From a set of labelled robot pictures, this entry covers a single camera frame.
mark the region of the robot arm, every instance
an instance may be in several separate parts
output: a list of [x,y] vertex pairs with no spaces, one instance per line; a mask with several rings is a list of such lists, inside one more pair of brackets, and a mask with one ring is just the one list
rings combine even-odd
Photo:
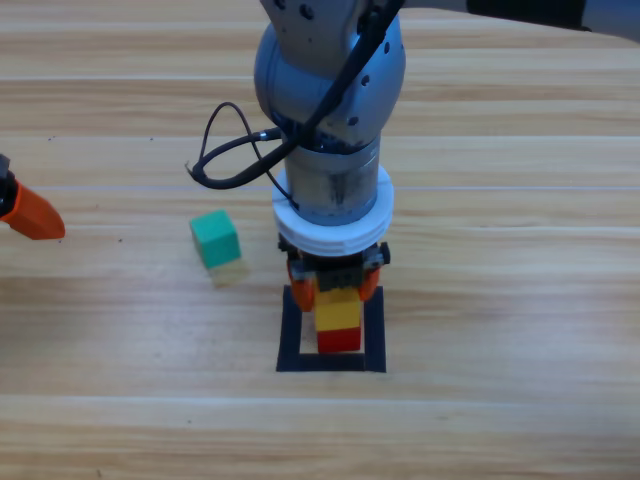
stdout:
[[204,175],[213,153],[233,145],[201,155],[190,173],[209,188],[234,188],[285,160],[278,182],[286,192],[274,188],[274,216],[294,293],[304,299],[312,297],[308,282],[315,278],[321,290],[359,288],[364,300],[362,292],[372,291],[378,269],[390,262],[387,246],[378,246],[394,201],[380,164],[380,141],[404,80],[400,8],[439,8],[640,40],[640,0],[261,3],[271,22],[256,57],[255,89],[277,133],[252,136],[247,127],[249,135],[236,143],[255,146],[258,140],[282,138],[283,144],[245,170],[251,175],[227,180]]
[[406,0],[405,7],[467,12],[640,42],[638,0]]

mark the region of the wood grain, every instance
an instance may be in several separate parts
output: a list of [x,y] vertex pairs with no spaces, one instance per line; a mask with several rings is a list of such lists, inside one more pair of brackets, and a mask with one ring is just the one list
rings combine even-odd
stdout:
[[[269,183],[184,170],[218,102],[269,125],[258,2],[0,0],[0,150],[68,225],[0,226],[1,479],[640,476],[640,49],[402,20],[389,373],[283,375]],[[243,261],[211,275],[188,222],[219,208]]]

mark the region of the green cube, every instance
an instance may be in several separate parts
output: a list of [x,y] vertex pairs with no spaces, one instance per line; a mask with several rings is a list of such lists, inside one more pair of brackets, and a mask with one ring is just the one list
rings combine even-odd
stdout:
[[191,233],[207,269],[230,263],[241,256],[238,232],[224,210],[191,220]]

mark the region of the yellow block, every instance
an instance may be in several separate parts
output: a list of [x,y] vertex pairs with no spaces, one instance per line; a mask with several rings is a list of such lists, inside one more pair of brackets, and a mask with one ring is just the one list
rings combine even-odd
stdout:
[[316,331],[329,332],[360,326],[361,302],[355,288],[320,292],[316,289]]

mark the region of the white ring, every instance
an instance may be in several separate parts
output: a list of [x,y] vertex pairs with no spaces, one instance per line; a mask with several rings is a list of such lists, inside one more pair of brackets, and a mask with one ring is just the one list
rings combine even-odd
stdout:
[[[280,185],[288,185],[287,172],[278,175]],[[360,220],[348,225],[327,227],[300,217],[291,203],[273,187],[272,200],[280,234],[303,252],[322,257],[342,257],[360,253],[380,241],[391,225],[394,189],[391,177],[378,167],[378,196],[373,208]]]

